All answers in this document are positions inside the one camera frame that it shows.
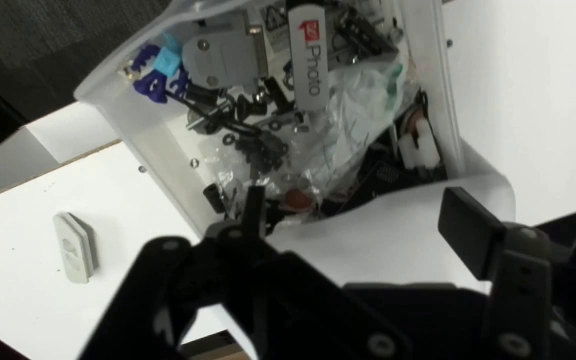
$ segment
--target transparent plastic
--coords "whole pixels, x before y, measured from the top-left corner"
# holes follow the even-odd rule
[[[294,157],[317,198],[332,191],[350,189],[367,146],[388,131],[401,109],[406,64],[397,59],[373,59],[330,75],[330,105],[324,119],[330,125],[315,137],[315,145]]]
[[[161,43],[163,32],[180,35],[183,27],[211,18],[249,0],[174,0],[170,8],[109,55],[76,90],[79,102],[95,107],[113,127],[154,180],[189,221],[204,233],[219,216],[210,209],[202,191],[216,180],[228,160],[219,146],[221,134],[204,138],[186,129],[186,109],[180,105],[154,105],[136,95],[117,72],[134,59],[139,46]],[[403,55],[410,57],[410,77],[428,92],[430,123],[438,137],[447,177],[463,177],[463,154],[453,116],[447,64],[442,35],[442,0],[381,0],[383,18],[397,18],[403,29]]]

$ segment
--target wire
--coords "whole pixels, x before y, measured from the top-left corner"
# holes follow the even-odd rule
[[[181,102],[186,109],[189,109],[189,111],[195,113],[197,116],[210,119],[207,113],[204,113],[200,107],[192,105],[189,100],[186,100],[186,99],[181,99],[181,97],[177,97],[177,95],[174,95],[174,92],[170,92],[170,90],[166,92],[166,97],[172,99],[172,100],[176,100],[176,102]]]
[[[260,137],[261,131],[260,129],[254,129],[249,125],[243,125],[243,123],[221,123],[224,129],[228,129],[230,133],[236,133],[236,134],[241,134],[241,137]]]

